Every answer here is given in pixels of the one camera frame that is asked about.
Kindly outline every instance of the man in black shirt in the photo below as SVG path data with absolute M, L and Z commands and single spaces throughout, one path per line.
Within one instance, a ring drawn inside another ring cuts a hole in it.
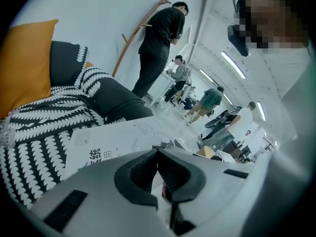
M 140 74 L 133 93 L 142 98 L 162 73 L 169 57 L 170 43 L 176 45 L 183 31 L 186 3 L 176 2 L 157 12 L 148 22 L 146 35 L 139 48 Z

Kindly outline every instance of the short black hair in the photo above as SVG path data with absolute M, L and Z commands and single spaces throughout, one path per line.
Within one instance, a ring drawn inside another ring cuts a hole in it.
M 218 89 L 220 92 L 224 92 L 224 87 L 223 87 L 223 86 L 218 86 L 217 89 Z
M 188 5 L 185 2 L 175 2 L 172 7 L 181 7 L 184 6 L 186 11 L 187 11 L 187 15 L 189 14 L 189 8 Z
M 256 109 L 256 103 L 255 102 L 250 102 L 248 107 L 250 107 L 252 110 Z

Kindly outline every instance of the yellow pillow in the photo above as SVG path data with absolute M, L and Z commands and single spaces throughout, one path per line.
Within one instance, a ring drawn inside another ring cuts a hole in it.
M 0 120 L 50 96 L 49 52 L 58 19 L 12 27 L 0 49 Z

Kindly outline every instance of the wooden coat rack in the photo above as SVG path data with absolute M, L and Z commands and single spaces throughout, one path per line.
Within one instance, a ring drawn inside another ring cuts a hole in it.
M 129 39 L 127 39 L 125 37 L 124 34 L 122 34 L 123 39 L 125 40 L 125 46 L 118 58 L 117 64 L 115 65 L 115 68 L 113 70 L 112 76 L 115 77 L 118 69 L 119 69 L 119 65 L 127 51 L 127 49 L 129 48 L 130 44 L 132 43 L 132 41 L 134 40 L 136 34 L 138 33 L 139 29 L 141 29 L 142 27 L 151 27 L 151 25 L 146 25 L 147 20 L 149 19 L 149 17 L 154 13 L 154 11 L 162 4 L 165 3 L 169 3 L 171 4 L 171 2 L 169 2 L 168 0 L 160 0 L 152 9 L 149 13 L 147 13 L 147 15 L 140 21 L 140 23 L 138 24 L 138 26 L 134 29 L 133 33 L 131 34 L 131 36 L 129 37 Z

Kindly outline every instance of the white shirt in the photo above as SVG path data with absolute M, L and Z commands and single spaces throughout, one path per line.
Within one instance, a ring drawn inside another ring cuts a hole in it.
M 242 108 L 238 115 L 240 116 L 240 120 L 232 125 L 230 128 L 228 128 L 228 131 L 233 135 L 235 139 L 240 140 L 240 138 L 243 138 L 246 134 L 248 128 L 250 127 L 253 116 L 252 111 L 248 108 Z

